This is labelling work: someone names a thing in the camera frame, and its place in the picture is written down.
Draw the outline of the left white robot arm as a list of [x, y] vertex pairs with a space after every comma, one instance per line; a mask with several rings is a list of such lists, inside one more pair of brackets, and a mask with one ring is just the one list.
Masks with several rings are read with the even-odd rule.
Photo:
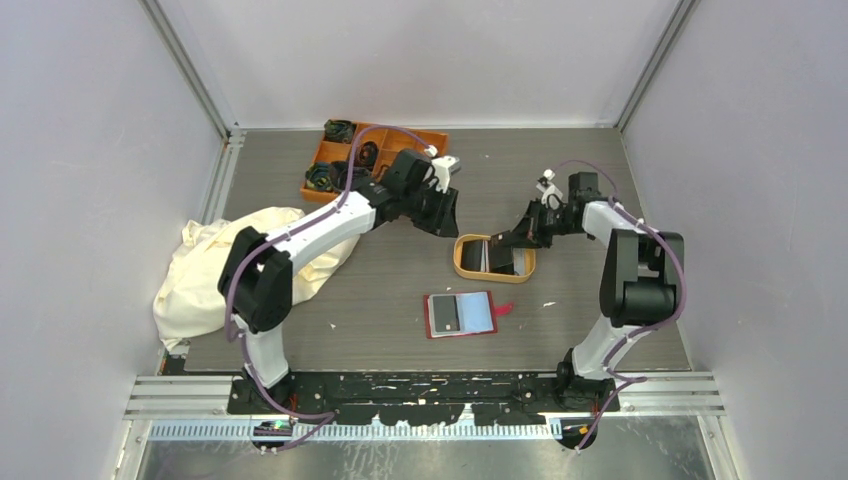
[[404, 149], [381, 177], [350, 178], [333, 202], [303, 218], [268, 233], [253, 227], [237, 233], [218, 290], [225, 332], [242, 348], [257, 405], [285, 412], [292, 397], [282, 324], [294, 304], [296, 274], [331, 248], [400, 217], [437, 237], [457, 237], [451, 179], [460, 169], [455, 156]]

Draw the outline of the dark rolled belt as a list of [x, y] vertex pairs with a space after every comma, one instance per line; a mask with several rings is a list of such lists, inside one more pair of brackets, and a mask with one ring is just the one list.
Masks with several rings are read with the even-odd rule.
[[354, 155], [354, 165], [357, 168], [372, 170], [379, 157], [379, 147], [374, 141], [361, 144]]
[[324, 141], [350, 144], [356, 135], [357, 124], [350, 120], [328, 119], [323, 129]]

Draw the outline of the cream cloth bag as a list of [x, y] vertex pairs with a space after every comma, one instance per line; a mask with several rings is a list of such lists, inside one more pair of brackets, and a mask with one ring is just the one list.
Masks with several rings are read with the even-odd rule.
[[240, 230], [253, 227], [265, 233], [304, 216], [301, 209], [268, 207], [234, 221], [219, 219], [208, 225], [189, 221], [152, 305], [165, 349], [172, 351], [185, 339], [224, 327], [225, 300], [217, 284]]

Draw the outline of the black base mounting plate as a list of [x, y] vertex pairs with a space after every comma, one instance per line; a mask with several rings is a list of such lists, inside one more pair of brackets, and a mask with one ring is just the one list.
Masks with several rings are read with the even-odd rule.
[[294, 372], [270, 394], [298, 414], [331, 413], [338, 425], [540, 425], [548, 414], [616, 412], [612, 380], [555, 372]]

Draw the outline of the dark rolled belt middle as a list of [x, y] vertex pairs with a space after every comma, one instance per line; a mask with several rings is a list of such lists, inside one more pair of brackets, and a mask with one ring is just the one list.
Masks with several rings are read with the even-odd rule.
[[357, 168], [372, 170], [379, 157], [379, 147], [374, 141], [361, 144], [354, 155], [354, 165]]

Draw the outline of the tan oval tray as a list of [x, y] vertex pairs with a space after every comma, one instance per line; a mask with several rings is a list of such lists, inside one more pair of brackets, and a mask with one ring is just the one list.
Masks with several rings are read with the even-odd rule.
[[469, 280], [488, 281], [505, 284], [526, 282], [536, 270], [534, 250], [512, 250], [513, 274], [492, 272], [488, 261], [489, 235], [465, 234], [454, 243], [452, 261], [455, 272]]

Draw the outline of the large black rolled belt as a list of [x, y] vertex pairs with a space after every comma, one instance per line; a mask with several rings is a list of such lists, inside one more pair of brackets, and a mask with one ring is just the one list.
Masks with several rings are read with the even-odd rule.
[[365, 167], [353, 167], [351, 179], [348, 179], [349, 164], [336, 161], [329, 164], [329, 179], [334, 193], [340, 194], [349, 185], [355, 185], [361, 178], [371, 176], [371, 171]]

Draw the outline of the green rolled belt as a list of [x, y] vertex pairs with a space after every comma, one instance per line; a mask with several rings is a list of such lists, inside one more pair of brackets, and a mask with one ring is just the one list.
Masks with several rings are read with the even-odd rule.
[[305, 188], [317, 192], [334, 192], [335, 187], [331, 178], [330, 170], [330, 163], [313, 163], [304, 174]]

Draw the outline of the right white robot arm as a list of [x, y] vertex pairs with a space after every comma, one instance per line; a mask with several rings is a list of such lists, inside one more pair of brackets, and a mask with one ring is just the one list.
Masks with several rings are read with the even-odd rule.
[[639, 339], [675, 322], [687, 299], [685, 243], [681, 234], [657, 230], [603, 194], [598, 176], [573, 173], [565, 197], [553, 171], [538, 180], [541, 192], [519, 223], [492, 236], [497, 249], [541, 249], [554, 237], [584, 234], [606, 249], [599, 285], [600, 317], [558, 364], [553, 390], [567, 410], [609, 398], [621, 376], [617, 364]]

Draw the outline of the black card in holder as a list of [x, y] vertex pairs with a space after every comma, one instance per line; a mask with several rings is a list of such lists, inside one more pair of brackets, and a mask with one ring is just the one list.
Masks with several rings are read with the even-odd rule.
[[454, 295], [434, 295], [430, 297], [432, 332], [435, 335], [458, 333], [460, 320], [457, 299]]

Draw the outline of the dark rolled belt top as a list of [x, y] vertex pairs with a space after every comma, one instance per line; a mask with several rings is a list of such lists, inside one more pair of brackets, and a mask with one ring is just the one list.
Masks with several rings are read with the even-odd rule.
[[323, 129], [324, 141], [350, 144], [356, 135], [357, 124], [350, 120], [328, 119]]

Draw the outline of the red card holder wallet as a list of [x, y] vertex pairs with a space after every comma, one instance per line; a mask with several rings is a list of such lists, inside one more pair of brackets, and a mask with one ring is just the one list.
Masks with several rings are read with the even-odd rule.
[[[458, 333], [435, 335], [432, 332], [430, 297], [434, 295], [454, 295], [456, 297], [460, 320], [460, 331]], [[448, 292], [425, 295], [423, 297], [423, 309], [426, 337], [428, 339], [443, 339], [497, 333], [499, 318], [511, 314], [514, 303], [496, 305], [491, 291]]]

